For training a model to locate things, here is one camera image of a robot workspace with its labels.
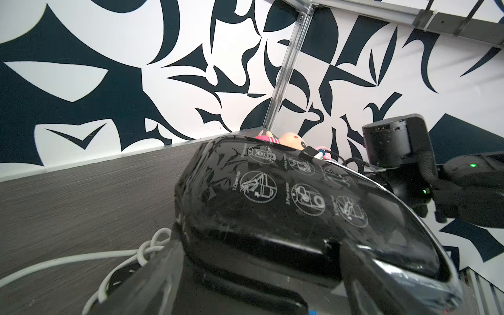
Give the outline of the aluminium cage frame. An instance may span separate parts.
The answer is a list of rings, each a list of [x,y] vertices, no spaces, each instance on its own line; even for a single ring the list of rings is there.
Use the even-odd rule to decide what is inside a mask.
[[[274,131],[325,135],[407,114],[502,133],[503,50],[317,8]]]

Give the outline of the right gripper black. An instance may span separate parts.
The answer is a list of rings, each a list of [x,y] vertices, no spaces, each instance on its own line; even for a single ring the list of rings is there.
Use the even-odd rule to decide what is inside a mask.
[[[374,179],[405,202],[421,218],[428,214],[437,165],[422,115],[383,119],[362,127]]]

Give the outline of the pink plush doll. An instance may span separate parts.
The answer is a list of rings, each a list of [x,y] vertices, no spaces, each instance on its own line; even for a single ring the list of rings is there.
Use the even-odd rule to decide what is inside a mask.
[[[280,137],[275,137],[270,131],[261,131],[255,138],[270,143],[281,144],[296,150],[303,151],[308,149],[308,154],[314,156],[315,158],[320,158],[321,160],[332,159],[332,155],[329,153],[328,148],[324,146],[311,147],[300,135],[296,133],[289,132]]]

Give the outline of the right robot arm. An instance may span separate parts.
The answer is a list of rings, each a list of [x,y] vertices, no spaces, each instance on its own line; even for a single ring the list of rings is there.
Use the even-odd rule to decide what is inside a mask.
[[[370,178],[403,200],[420,217],[435,203],[435,219],[460,219],[503,228],[503,153],[452,158],[437,164],[424,118],[419,114],[363,126]]]

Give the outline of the black coffee machine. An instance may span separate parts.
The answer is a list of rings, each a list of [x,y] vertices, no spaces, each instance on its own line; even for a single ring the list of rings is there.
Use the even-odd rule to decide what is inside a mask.
[[[175,222],[113,270],[84,314],[439,314],[448,254],[402,200],[345,166],[228,135],[175,186]]]

